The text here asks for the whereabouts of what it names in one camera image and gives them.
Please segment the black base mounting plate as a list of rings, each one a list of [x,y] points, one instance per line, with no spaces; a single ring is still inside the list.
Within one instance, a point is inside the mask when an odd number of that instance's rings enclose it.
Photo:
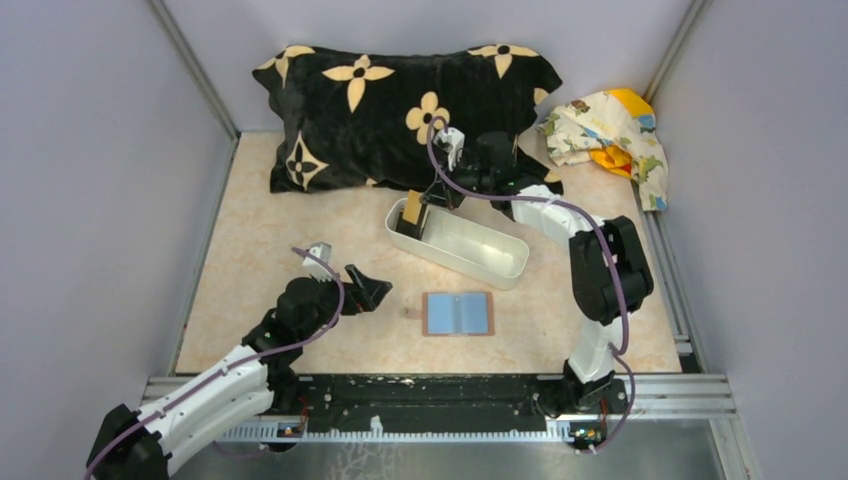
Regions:
[[[387,433],[535,433],[561,415],[621,414],[627,401],[621,379],[580,400],[560,375],[315,374],[267,412],[304,420],[309,433],[365,432],[373,418]]]

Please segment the stack of cards in bin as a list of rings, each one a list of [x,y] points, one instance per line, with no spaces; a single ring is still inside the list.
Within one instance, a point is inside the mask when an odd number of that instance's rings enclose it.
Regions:
[[[400,235],[420,240],[423,235],[426,218],[421,217],[416,221],[406,220],[403,216],[396,219],[394,231]]]

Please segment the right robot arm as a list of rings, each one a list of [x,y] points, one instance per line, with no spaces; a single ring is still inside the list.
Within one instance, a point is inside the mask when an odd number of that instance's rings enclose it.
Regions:
[[[615,361],[628,350],[631,315],[654,290],[635,224],[626,216],[593,216],[565,200],[551,170],[504,132],[485,133],[466,148],[461,131],[436,127],[424,144],[435,177],[423,204],[453,209],[466,198],[485,200],[567,250],[573,297],[584,320],[563,366],[563,398],[576,412],[590,411],[611,384]]]

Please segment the black floral pillow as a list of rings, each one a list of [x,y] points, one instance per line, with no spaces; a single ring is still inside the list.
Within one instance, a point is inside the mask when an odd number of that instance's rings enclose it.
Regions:
[[[468,142],[492,131],[516,140],[563,83],[540,53],[503,43],[409,56],[290,45],[252,75],[284,128],[274,194],[424,190],[434,177],[430,126],[457,128]]]

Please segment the white oblong plastic bin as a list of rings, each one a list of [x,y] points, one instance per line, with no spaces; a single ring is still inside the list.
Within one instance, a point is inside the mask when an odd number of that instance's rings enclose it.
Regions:
[[[384,220],[394,247],[499,290],[518,284],[530,254],[525,241],[440,208],[428,210],[415,239],[396,230],[406,203],[396,201]]]

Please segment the cartoon print cloth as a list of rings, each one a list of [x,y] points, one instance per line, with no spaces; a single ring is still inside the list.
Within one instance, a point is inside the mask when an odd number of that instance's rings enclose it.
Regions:
[[[634,90],[602,90],[558,105],[538,130],[554,164],[592,162],[632,181],[644,211],[668,208],[669,166],[656,115]]]

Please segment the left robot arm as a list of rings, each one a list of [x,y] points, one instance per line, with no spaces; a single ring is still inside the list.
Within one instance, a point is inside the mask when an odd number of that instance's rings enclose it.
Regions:
[[[344,268],[288,282],[262,320],[221,360],[159,399],[104,417],[86,462],[87,479],[169,479],[194,455],[243,421],[300,399],[292,364],[343,316],[369,313],[392,290],[386,280]]]

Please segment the brown leather card holder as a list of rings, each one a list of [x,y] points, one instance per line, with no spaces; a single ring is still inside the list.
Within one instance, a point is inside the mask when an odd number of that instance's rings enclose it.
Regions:
[[[401,316],[419,320],[427,337],[486,337],[495,334],[493,295],[488,291],[427,292]]]

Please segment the aluminium frame rail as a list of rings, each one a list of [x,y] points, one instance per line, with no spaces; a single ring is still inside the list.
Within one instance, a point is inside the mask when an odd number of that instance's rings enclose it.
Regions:
[[[599,444],[618,420],[733,417],[728,382],[709,374],[617,377],[584,407],[568,407],[559,375],[300,377],[294,403],[229,421],[220,442],[552,442]]]

